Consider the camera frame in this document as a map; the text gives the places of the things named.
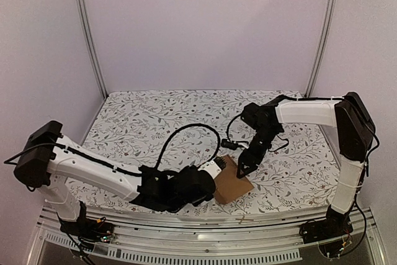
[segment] perforated metal strip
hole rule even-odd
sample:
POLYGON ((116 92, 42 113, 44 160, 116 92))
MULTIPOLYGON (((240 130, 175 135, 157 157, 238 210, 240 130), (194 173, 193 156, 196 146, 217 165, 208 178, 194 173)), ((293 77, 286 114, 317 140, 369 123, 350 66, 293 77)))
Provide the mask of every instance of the perforated metal strip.
MULTIPOLYGON (((77 250, 76 245, 66 236, 53 231, 46 231, 46 241, 56 245, 77 250)), ((125 261, 134 264, 158 264, 158 265, 260 265, 260 264, 284 264, 302 260, 299 249, 288 251, 253 254, 247 256, 171 256, 141 253, 115 245, 108 245, 107 249, 102 246, 92 254, 109 259, 125 261)))

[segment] white wall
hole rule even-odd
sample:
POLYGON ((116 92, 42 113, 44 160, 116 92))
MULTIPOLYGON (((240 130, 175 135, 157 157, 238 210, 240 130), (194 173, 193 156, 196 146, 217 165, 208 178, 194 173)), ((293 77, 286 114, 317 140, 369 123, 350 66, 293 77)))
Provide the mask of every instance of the white wall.
MULTIPOLYGON (((101 99, 75 0, 0 0, 0 161, 51 119, 81 141, 101 99)), ((0 263, 22 264, 42 207, 0 165, 0 263)))
POLYGON ((357 91, 381 141, 361 198, 397 264, 397 0, 337 0, 315 95, 357 91))
POLYGON ((327 0, 86 0, 109 91, 303 91, 327 0))

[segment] cardboard piece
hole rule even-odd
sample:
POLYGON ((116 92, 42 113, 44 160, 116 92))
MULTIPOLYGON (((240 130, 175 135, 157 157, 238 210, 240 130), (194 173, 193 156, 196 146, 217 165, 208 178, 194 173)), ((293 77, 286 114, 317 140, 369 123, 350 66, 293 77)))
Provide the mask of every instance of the cardboard piece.
POLYGON ((229 155, 222 156, 222 158, 226 167, 215 178, 216 191, 214 197, 218 203, 227 204, 251 191, 254 186, 247 177, 241 179, 236 177, 237 164, 229 155))

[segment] floral pattern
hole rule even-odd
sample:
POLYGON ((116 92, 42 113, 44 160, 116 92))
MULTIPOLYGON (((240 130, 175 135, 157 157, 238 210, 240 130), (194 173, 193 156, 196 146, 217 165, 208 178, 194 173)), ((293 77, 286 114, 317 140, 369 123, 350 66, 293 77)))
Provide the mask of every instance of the floral pattern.
MULTIPOLYGON (((106 100, 84 143, 87 149, 126 164, 154 166, 167 137, 192 123, 211 125, 225 137, 233 116, 250 103, 264 104, 292 91, 134 91, 114 92, 106 100)), ((284 125, 289 145, 267 152, 259 169, 248 176, 254 189, 227 205, 215 200, 198 207, 185 206, 179 215, 227 216, 281 212, 328 205, 334 196, 339 170, 316 125, 284 125)), ((237 120, 231 126, 234 140, 250 140, 254 131, 237 120)), ((284 144, 276 138, 272 147, 284 144)), ((167 148, 160 169, 182 169, 211 157, 216 138, 204 128, 190 128, 176 135, 167 148)), ((221 148, 220 155, 235 160, 240 151, 221 148)), ((114 210, 151 212, 130 204, 98 187, 75 179, 67 182, 71 192, 88 205, 114 210)))

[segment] cardboard box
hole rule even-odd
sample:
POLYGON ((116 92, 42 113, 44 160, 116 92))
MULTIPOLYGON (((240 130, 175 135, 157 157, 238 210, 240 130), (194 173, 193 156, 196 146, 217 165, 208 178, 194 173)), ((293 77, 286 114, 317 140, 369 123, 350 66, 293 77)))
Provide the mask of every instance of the cardboard box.
POLYGON ((226 167, 215 178, 216 191, 214 197, 220 204, 227 204, 251 191, 254 186, 247 177, 241 179, 236 177, 237 164, 229 155, 225 155, 222 158, 226 163, 226 167))

